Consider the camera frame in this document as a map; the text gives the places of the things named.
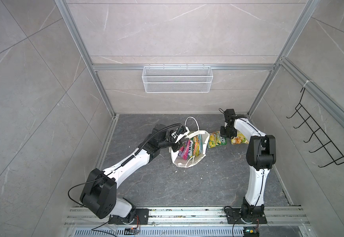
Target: white mesh basket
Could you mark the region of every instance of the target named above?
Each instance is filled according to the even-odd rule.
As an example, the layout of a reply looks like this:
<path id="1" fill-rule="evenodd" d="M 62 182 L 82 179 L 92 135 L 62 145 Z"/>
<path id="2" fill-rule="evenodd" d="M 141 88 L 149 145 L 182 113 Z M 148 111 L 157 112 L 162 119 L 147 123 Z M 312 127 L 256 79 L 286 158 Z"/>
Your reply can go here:
<path id="1" fill-rule="evenodd" d="M 213 73 L 209 66 L 148 66 L 142 80 L 146 93 L 209 92 Z"/>

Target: white bag handle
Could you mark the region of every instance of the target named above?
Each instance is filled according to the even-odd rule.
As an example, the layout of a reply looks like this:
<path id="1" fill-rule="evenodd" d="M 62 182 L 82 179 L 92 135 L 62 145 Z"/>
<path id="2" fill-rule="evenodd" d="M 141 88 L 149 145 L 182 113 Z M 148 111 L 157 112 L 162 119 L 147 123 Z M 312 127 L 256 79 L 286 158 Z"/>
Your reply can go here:
<path id="1" fill-rule="evenodd" d="M 200 130 L 200 127 L 198 126 L 198 122 L 197 122 L 197 120 L 194 117 L 187 117 L 186 120 L 185 120 L 184 126 L 186 127 L 186 121 L 188 120 L 188 118 L 194 119 L 194 121 L 196 121 L 196 124 L 197 124 L 197 130 Z"/>

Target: snack package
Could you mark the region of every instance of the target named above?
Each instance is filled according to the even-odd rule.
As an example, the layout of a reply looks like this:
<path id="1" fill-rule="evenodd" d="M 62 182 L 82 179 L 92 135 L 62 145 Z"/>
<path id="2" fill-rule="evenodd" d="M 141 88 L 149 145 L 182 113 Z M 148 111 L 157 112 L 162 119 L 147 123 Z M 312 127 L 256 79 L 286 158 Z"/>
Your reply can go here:
<path id="1" fill-rule="evenodd" d="M 215 146 L 226 145 L 227 141 L 225 137 L 221 137 L 219 131 L 215 131 L 209 134 L 209 144 L 208 148 L 213 148 Z"/>
<path id="2" fill-rule="evenodd" d="M 237 132 L 237 137 L 231 139 L 231 144 L 249 144 L 250 142 L 245 138 L 245 136 L 241 132 Z"/>

